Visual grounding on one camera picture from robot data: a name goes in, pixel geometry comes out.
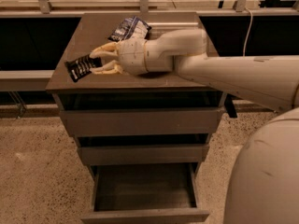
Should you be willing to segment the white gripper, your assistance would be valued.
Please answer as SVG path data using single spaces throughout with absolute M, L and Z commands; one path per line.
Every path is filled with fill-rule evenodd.
M 145 39 L 130 38 L 117 42 L 106 43 L 90 53 L 92 59 L 103 57 L 117 57 L 119 61 L 112 60 L 101 67 L 91 68 L 95 75 L 122 74 L 123 70 L 131 75 L 147 74 L 145 65 Z

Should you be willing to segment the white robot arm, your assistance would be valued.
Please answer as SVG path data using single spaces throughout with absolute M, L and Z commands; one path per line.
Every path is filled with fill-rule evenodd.
M 299 224 L 299 56 L 210 57 L 206 39 L 203 29 L 176 30 L 106 43 L 90 56 L 110 59 L 99 73 L 175 72 L 278 112 L 239 151 L 223 224 Z

